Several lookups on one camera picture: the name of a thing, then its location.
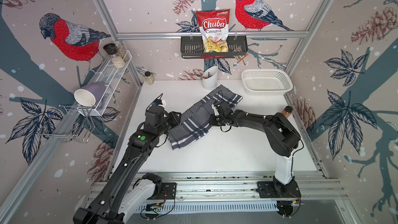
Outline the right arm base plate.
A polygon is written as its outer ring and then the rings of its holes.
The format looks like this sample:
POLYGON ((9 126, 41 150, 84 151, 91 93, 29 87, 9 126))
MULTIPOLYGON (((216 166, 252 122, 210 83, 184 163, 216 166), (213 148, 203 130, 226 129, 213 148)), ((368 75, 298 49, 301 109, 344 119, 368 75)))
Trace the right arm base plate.
POLYGON ((260 198, 301 198, 297 182, 293 179, 287 185, 279 181, 258 181, 256 192, 260 198))

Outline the grey plaid pillowcase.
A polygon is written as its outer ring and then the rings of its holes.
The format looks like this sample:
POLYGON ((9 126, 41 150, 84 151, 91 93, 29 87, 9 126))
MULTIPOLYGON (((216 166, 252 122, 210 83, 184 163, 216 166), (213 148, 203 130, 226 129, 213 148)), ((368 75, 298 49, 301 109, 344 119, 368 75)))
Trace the grey plaid pillowcase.
POLYGON ((225 101, 230 108, 234 108, 242 99, 241 95, 233 93, 223 85, 218 86, 186 110, 181 116, 180 124, 169 131, 168 140, 172 149, 187 147, 212 129, 210 124, 211 115, 214 114, 212 106, 217 102, 225 101))

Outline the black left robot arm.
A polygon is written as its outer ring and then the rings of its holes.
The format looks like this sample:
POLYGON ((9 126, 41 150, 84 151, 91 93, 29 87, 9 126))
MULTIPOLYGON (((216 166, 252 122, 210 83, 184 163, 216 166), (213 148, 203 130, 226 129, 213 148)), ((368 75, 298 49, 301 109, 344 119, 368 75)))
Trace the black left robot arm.
POLYGON ((125 154, 106 186, 87 208, 79 208, 73 216, 75 224, 123 224, 145 201, 136 194, 121 209, 124 196, 135 175, 159 143, 160 136, 180 124, 181 113, 167 113, 164 107, 155 105, 145 112, 145 121, 133 133, 125 154))

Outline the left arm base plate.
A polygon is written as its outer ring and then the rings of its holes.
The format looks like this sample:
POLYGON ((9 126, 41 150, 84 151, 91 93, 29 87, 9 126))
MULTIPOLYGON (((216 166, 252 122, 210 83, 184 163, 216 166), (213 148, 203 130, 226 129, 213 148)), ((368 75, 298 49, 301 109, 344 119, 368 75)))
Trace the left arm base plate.
POLYGON ((176 183, 162 183, 155 186, 155 191, 149 200, 173 200, 176 196, 176 183))

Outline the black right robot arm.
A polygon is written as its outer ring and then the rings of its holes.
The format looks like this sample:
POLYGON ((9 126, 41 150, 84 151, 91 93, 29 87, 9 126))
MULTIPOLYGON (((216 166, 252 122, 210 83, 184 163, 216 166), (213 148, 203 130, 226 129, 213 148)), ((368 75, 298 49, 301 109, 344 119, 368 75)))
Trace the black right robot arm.
POLYGON ((225 101, 217 102, 212 108, 214 114, 210 123, 214 127, 249 128, 265 133, 276 154, 275 182, 286 186, 293 181, 293 153, 299 146, 301 136, 288 120, 293 111, 291 106, 286 106, 281 113, 274 115, 233 110, 225 101))

